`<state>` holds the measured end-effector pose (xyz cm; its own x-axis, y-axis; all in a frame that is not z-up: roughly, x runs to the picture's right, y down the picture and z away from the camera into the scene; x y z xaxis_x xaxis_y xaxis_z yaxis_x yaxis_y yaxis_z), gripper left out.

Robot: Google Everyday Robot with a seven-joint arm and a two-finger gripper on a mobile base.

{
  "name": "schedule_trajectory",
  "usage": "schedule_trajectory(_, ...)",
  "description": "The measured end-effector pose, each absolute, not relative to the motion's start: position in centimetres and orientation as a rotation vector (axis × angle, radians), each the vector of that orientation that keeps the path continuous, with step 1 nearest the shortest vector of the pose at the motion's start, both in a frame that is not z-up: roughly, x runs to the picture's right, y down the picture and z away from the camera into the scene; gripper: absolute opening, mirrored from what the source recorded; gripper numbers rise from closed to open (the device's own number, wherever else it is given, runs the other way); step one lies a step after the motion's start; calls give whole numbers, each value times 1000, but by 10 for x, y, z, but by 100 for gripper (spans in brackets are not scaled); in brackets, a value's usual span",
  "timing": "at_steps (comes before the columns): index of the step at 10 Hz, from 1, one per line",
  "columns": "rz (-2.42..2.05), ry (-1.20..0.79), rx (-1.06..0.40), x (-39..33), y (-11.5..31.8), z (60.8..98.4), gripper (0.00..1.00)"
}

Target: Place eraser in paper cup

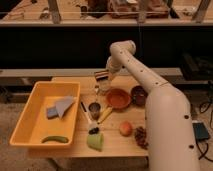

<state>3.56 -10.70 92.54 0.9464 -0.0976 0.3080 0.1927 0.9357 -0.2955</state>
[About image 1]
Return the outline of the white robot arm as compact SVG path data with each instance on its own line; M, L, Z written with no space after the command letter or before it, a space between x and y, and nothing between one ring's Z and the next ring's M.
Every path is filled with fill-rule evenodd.
M182 91L134 57L132 40L110 45L106 68L122 67L148 93L145 104L150 171L200 171L191 105Z

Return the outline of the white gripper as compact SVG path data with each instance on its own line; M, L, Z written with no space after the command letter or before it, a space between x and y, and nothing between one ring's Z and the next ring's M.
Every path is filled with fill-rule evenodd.
M98 102L99 89L102 92L107 92L110 88L109 72L107 70L102 70L94 73L95 79L98 85L95 85L95 102Z

